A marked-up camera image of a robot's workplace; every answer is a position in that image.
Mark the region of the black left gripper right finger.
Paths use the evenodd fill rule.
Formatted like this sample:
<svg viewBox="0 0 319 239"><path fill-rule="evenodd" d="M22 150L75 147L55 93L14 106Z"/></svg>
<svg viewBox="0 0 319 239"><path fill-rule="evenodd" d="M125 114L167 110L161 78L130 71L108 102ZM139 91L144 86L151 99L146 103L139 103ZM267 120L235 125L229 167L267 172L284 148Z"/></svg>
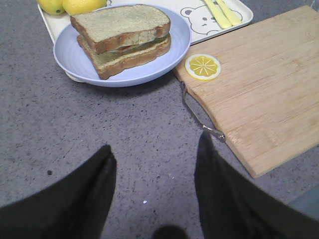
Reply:
<svg viewBox="0 0 319 239"><path fill-rule="evenodd" d="M199 138L194 173L206 239L317 239L318 221L286 206L247 180Z"/></svg>

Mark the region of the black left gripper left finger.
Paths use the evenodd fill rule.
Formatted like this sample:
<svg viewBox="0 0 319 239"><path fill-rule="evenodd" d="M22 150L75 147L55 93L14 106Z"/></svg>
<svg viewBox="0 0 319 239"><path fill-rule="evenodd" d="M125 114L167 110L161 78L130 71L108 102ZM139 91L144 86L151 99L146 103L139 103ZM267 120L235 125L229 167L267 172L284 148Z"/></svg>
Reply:
<svg viewBox="0 0 319 239"><path fill-rule="evenodd" d="M109 145L48 188L0 209L2 239L98 239L116 185Z"/></svg>

